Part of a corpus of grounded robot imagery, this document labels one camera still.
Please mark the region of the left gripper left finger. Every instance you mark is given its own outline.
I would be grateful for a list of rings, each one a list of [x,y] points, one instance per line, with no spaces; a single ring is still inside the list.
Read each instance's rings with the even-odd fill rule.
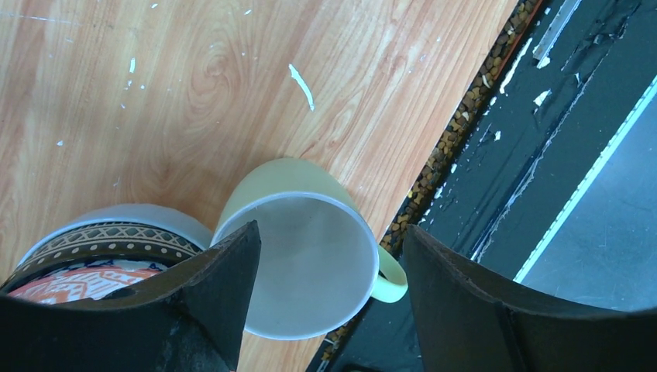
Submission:
[[[3,371],[234,371],[259,266],[251,221],[195,257],[105,297],[1,297]]]

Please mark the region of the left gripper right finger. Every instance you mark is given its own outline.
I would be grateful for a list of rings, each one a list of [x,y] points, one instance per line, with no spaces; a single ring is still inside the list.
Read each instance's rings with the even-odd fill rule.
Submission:
[[[403,242],[426,371],[654,371],[656,311],[619,312],[536,291],[417,226]]]

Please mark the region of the green handled cream mug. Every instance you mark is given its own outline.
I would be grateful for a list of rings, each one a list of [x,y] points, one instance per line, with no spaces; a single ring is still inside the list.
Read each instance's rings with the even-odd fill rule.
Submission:
[[[322,336],[370,299],[401,300],[408,279],[348,191],[310,161],[280,158],[249,172],[215,229],[218,242],[254,221],[260,262],[245,329],[275,340]]]

